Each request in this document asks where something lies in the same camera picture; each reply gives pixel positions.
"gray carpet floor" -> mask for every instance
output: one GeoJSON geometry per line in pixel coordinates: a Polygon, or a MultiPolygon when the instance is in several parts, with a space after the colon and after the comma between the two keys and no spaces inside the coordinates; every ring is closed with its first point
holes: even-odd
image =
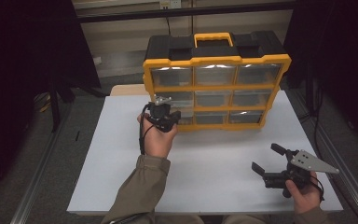
{"type": "MultiPolygon", "coordinates": [[[[101,82],[103,87],[100,91],[110,92],[117,84],[142,83],[142,74],[103,77],[101,82]]],[[[286,89],[297,114],[299,116],[305,114],[307,111],[301,106],[304,90],[302,88],[289,90],[284,83],[282,88],[286,89]]],[[[99,223],[102,220],[101,217],[81,217],[66,212],[103,108],[103,98],[96,98],[77,89],[74,89],[74,93],[76,100],[71,105],[60,102],[62,111],[63,108],[70,109],[69,116],[63,123],[55,148],[51,152],[26,223],[99,223]]],[[[51,112],[48,110],[40,113],[36,110],[42,103],[35,105],[34,118],[27,130],[21,151],[10,172],[0,181],[0,223],[10,223],[12,220],[51,137],[51,112]]],[[[302,121],[310,142],[316,147],[312,119],[302,121]]],[[[358,132],[348,125],[348,121],[328,95],[324,97],[319,128],[326,131],[358,181],[358,132]]],[[[318,148],[324,159],[332,162],[326,152],[326,146],[320,139],[318,139],[318,148]]],[[[330,218],[336,223],[358,223],[356,201],[339,176],[334,178],[333,187],[344,211],[329,214],[330,218]]],[[[219,218],[204,217],[204,220],[206,223],[214,224],[219,218]]],[[[272,223],[292,223],[291,214],[274,215],[272,223]]]]}

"jacket sleeve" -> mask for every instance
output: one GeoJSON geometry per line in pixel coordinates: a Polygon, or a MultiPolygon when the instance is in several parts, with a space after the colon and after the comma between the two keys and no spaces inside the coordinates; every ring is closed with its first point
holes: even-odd
{"type": "Polygon", "coordinates": [[[154,223],[154,208],[158,204],[167,181],[170,161],[141,155],[136,168],[118,190],[115,203],[102,223],[145,214],[132,223],[154,223]]]}
{"type": "Polygon", "coordinates": [[[327,214],[320,208],[315,207],[306,213],[295,215],[296,224],[332,224],[327,214]]]}

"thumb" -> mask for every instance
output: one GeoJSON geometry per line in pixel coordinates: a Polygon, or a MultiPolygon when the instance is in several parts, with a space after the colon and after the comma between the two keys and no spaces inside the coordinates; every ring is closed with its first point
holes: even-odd
{"type": "Polygon", "coordinates": [[[287,189],[289,190],[289,192],[292,194],[293,199],[298,200],[300,198],[302,198],[302,194],[300,193],[300,191],[298,190],[295,182],[293,182],[293,180],[286,180],[285,182],[287,189]]]}

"white table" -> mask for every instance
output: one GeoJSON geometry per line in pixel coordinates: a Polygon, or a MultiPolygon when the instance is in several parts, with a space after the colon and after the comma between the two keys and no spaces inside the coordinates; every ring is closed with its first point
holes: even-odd
{"type": "MultiPolygon", "coordinates": [[[[103,215],[110,209],[140,154],[136,117],[148,101],[147,95],[106,97],[68,212],[103,215]]],[[[279,91],[261,130],[177,134],[168,158],[172,165],[167,187],[156,212],[218,215],[293,211],[293,199],[284,198],[281,189],[266,189],[261,176],[251,169],[252,161],[266,172],[285,169],[286,158],[270,149],[271,143],[314,154],[284,91],[279,91]]],[[[342,210],[327,176],[318,173],[318,178],[324,185],[322,209],[342,210]]]]}

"hand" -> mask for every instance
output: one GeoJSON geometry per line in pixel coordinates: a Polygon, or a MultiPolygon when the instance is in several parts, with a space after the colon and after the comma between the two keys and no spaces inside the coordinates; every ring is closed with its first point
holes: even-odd
{"type": "MultiPolygon", "coordinates": [[[[316,173],[310,172],[314,178],[310,178],[315,185],[318,185],[316,180],[316,173]]],[[[301,214],[318,207],[321,204],[320,192],[312,185],[307,185],[305,188],[299,190],[292,180],[286,180],[286,187],[292,194],[295,200],[295,213],[301,214]]]]}
{"type": "MultiPolygon", "coordinates": [[[[146,130],[153,125],[146,119],[147,117],[149,117],[149,115],[145,114],[143,135],[145,135],[146,130]]],[[[141,122],[141,115],[138,116],[138,122],[141,122]]],[[[177,133],[176,124],[173,125],[168,133],[164,133],[156,127],[151,128],[145,136],[145,154],[148,156],[167,158],[172,147],[172,140],[177,133]]]]}

